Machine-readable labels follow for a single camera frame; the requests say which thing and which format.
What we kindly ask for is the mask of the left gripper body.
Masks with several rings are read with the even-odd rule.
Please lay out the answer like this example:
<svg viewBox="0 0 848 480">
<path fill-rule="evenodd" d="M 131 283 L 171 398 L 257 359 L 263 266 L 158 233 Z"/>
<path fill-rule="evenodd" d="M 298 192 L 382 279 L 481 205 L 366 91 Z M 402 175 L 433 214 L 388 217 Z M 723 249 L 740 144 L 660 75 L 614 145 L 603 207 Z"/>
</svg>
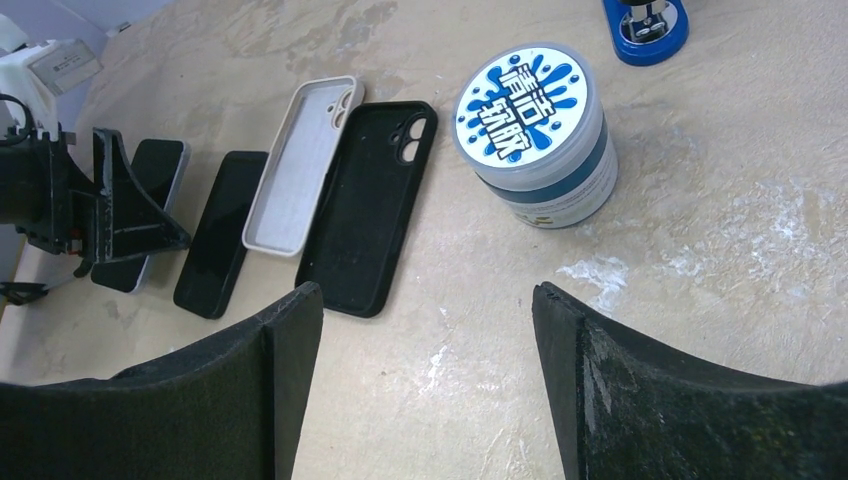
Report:
<svg viewBox="0 0 848 480">
<path fill-rule="evenodd" d="M 53 255 L 93 263 L 93 181 L 56 138 L 10 128 L 1 136 L 1 223 Z"/>
</svg>

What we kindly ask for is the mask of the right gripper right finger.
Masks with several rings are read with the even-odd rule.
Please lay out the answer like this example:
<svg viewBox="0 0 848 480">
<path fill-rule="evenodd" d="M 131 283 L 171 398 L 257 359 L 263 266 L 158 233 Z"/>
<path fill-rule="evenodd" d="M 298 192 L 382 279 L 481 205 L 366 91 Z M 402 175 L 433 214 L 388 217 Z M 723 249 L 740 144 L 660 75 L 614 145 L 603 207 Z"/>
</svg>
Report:
<svg viewBox="0 0 848 480">
<path fill-rule="evenodd" d="M 532 319 L 569 479 L 843 479 L 847 386 L 734 370 L 544 282 Z"/>
</svg>

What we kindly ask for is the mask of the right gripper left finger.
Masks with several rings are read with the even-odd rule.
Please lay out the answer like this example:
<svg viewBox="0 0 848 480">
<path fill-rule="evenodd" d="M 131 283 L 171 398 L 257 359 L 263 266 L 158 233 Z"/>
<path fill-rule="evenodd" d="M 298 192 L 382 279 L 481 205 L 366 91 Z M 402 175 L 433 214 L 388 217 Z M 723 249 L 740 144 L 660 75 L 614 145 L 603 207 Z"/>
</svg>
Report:
<svg viewBox="0 0 848 480">
<path fill-rule="evenodd" d="M 1 387 L 5 479 L 288 479 L 323 326 L 307 282 L 106 379 Z"/>
</svg>

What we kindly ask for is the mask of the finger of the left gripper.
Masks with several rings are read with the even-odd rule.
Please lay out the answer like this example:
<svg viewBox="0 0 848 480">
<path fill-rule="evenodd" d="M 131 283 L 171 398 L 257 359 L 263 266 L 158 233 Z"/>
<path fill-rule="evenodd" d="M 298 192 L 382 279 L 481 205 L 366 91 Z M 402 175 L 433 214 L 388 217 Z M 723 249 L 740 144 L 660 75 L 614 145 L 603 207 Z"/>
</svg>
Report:
<svg viewBox="0 0 848 480">
<path fill-rule="evenodd" d="M 92 137 L 93 177 L 69 177 L 66 253 L 105 264 L 188 248 L 190 234 L 132 171 L 120 132 L 95 128 Z"/>
</svg>

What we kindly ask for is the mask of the black smartphone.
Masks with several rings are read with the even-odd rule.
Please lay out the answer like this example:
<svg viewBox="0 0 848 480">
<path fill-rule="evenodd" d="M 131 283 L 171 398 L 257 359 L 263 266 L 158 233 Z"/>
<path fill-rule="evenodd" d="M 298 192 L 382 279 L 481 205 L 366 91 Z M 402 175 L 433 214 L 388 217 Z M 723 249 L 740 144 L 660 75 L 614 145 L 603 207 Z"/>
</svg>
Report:
<svg viewBox="0 0 848 480">
<path fill-rule="evenodd" d="M 267 159 L 260 151 L 225 155 L 173 293 L 176 306 L 210 320 L 225 313 L 246 256 L 242 234 Z"/>
</svg>

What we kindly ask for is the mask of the black phone case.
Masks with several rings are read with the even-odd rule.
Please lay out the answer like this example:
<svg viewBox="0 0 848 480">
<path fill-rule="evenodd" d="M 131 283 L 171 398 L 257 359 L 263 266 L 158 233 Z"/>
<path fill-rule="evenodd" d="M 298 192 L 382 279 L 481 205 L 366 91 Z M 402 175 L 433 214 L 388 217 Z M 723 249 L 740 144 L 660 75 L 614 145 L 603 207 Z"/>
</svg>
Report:
<svg viewBox="0 0 848 480">
<path fill-rule="evenodd" d="M 360 318 L 384 308 L 437 126 L 424 101 L 349 115 L 295 277 L 318 284 L 326 308 Z"/>
</svg>

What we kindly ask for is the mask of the white phone case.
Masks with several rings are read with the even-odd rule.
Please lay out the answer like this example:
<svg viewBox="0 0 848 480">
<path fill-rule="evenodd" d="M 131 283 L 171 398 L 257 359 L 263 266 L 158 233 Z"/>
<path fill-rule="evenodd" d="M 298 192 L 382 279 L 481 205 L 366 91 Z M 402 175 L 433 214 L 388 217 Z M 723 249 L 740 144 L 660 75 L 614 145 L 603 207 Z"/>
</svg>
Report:
<svg viewBox="0 0 848 480">
<path fill-rule="evenodd" d="M 313 80 L 296 89 L 244 226 L 247 249 L 281 257 L 302 251 L 341 133 L 364 95 L 364 85 L 353 76 Z"/>
</svg>

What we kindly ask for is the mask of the metal whiteboard stand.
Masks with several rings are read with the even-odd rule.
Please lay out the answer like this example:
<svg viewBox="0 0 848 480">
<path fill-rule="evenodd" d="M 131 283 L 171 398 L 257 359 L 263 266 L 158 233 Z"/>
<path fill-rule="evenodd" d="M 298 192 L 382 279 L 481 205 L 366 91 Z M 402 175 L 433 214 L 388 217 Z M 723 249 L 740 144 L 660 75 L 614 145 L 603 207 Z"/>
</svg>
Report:
<svg viewBox="0 0 848 480">
<path fill-rule="evenodd" d="M 52 290 L 68 284 L 76 279 L 85 278 L 92 270 L 93 265 L 83 262 L 77 269 L 68 275 L 47 283 L 35 282 L 2 282 L 1 296 L 11 305 L 22 306 L 47 296 Z"/>
</svg>

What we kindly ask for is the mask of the blue white jar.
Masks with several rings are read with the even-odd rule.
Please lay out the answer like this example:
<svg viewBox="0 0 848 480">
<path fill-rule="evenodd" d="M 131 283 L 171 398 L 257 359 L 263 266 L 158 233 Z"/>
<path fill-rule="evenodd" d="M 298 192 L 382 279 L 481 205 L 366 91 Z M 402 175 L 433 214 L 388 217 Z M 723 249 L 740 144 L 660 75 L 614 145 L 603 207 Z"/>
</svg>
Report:
<svg viewBox="0 0 848 480">
<path fill-rule="evenodd" d="M 457 96 L 452 136 L 483 184 L 536 228 L 586 220 L 617 181 L 593 72 L 565 45 L 520 45 L 481 66 Z"/>
</svg>

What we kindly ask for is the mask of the blue stapler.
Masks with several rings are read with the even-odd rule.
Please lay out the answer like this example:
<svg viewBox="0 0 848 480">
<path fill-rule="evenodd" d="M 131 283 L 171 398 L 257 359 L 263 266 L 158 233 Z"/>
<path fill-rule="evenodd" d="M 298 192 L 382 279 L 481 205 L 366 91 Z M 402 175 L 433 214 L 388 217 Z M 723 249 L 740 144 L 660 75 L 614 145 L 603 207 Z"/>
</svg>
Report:
<svg viewBox="0 0 848 480">
<path fill-rule="evenodd" d="M 617 57 L 632 66 L 668 60 L 688 39 L 689 18 L 681 0 L 602 0 Z"/>
</svg>

